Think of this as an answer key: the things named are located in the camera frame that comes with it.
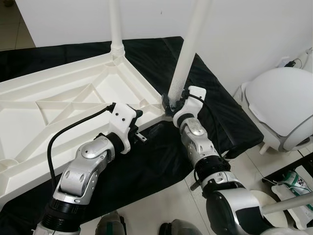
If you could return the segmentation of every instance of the white pole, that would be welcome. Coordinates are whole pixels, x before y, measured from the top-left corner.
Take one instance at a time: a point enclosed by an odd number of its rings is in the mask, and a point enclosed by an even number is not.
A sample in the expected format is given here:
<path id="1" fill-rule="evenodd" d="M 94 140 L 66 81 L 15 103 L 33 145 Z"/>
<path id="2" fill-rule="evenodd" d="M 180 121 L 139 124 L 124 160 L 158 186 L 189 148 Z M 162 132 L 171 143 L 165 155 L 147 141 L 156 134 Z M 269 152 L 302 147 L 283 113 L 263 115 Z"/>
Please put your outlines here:
<path id="1" fill-rule="evenodd" d="M 122 43 L 121 13 L 119 0 L 110 0 L 109 10 L 112 36 L 111 53 L 114 56 L 121 56 L 125 54 L 125 50 Z"/>
<path id="2" fill-rule="evenodd" d="M 180 99 L 194 60 L 201 30 L 206 22 L 212 0 L 197 0 L 184 43 L 181 48 L 168 97 L 171 106 Z"/>
<path id="3" fill-rule="evenodd" d="M 274 212 L 282 212 L 291 208 L 296 208 L 313 203 L 313 192 L 303 194 L 288 200 L 277 202 L 262 207 L 263 214 L 271 214 Z"/>

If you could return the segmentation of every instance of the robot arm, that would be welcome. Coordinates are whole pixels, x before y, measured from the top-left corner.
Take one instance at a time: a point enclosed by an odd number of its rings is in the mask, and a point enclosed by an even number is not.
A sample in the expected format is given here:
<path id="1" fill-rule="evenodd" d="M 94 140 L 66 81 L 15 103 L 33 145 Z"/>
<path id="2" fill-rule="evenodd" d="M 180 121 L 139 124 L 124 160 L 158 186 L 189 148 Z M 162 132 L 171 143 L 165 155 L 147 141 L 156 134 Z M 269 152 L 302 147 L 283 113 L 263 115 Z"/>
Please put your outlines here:
<path id="1" fill-rule="evenodd" d="M 189 87 L 189 92 L 204 100 L 205 89 Z M 218 235 L 303 234 L 275 229 L 264 219 L 258 200 L 230 171 L 229 163 L 219 156 L 196 118 L 201 107 L 199 100 L 188 97 L 173 122 L 199 177 L 212 230 Z"/>
<path id="2" fill-rule="evenodd" d="M 135 122 L 140 116 L 140 110 L 126 104 L 115 104 L 108 134 L 100 133 L 93 141 L 78 148 L 75 159 L 63 172 L 34 235 L 80 233 L 79 227 L 99 174 L 114 160 L 116 153 L 129 152 L 129 137 L 133 137 L 138 130 Z"/>

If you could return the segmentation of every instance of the electrical outlet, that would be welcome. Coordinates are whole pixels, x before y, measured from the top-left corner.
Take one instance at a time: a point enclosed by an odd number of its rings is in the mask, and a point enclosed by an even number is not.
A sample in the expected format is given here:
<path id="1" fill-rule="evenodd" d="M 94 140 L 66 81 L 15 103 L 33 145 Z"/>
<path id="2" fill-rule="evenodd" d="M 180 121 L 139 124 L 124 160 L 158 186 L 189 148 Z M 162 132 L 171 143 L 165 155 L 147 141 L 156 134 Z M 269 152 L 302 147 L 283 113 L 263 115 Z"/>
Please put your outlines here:
<path id="1" fill-rule="evenodd" d="M 276 68 L 284 67 L 288 62 L 290 61 L 290 56 L 284 56 L 280 59 L 280 61 L 277 63 Z"/>

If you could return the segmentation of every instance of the tiled floor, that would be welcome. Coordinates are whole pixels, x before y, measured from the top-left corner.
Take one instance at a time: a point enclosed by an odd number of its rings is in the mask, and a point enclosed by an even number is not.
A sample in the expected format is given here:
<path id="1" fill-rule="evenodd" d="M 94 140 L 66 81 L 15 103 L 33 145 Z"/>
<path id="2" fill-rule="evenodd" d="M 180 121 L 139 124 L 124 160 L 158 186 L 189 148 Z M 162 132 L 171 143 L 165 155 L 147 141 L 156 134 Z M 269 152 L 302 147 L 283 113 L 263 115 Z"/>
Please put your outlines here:
<path id="1" fill-rule="evenodd" d="M 302 158 L 302 155 L 298 151 L 282 154 L 270 149 L 261 156 L 260 148 L 261 145 L 257 145 L 249 149 L 230 164 L 234 174 L 248 189 L 270 193 L 270 188 L 263 184 L 261 179 Z M 301 152 L 308 154 L 312 150 L 305 148 Z M 204 235 L 214 235 L 207 218 L 206 200 L 201 195 L 201 189 L 189 189 L 193 183 L 193 174 L 190 173 L 185 180 L 119 209 L 118 212 L 126 219 L 127 234 L 156 235 L 162 223 L 179 218 L 194 223 Z M 81 235 L 93 234 L 99 220 L 100 218 L 83 224 Z"/>
<path id="2" fill-rule="evenodd" d="M 0 2 L 0 51 L 35 47 L 16 4 Z"/>

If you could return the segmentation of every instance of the black cloth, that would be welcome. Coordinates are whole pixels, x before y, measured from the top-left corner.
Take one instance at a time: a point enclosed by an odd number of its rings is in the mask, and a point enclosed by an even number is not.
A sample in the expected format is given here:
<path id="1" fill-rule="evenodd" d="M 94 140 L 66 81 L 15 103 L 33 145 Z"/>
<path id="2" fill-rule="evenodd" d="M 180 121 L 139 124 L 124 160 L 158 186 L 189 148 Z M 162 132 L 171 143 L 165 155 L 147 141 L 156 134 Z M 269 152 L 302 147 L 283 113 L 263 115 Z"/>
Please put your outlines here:
<path id="1" fill-rule="evenodd" d="M 170 87 L 179 52 L 181 37 L 124 40 L 126 58 L 160 93 Z M 110 42 L 62 45 L 0 52 L 0 81 L 55 66 L 87 59 L 110 51 Z M 227 157 L 235 158 L 259 144 L 263 135 L 219 83 L 214 74 L 196 55 L 186 86 L 207 90 L 205 101 L 218 122 L 219 140 L 212 116 L 205 109 L 199 120 L 208 137 Z M 138 142 L 126 155 L 118 155 L 100 174 L 97 187 L 88 206 L 85 221 L 135 202 L 184 179 L 192 170 L 178 129 L 171 122 L 161 122 L 143 131 L 149 138 Z M 41 220 L 44 207 L 51 197 L 51 182 L 47 181 L 8 202 L 0 212 L 1 235 L 32 234 Z"/>

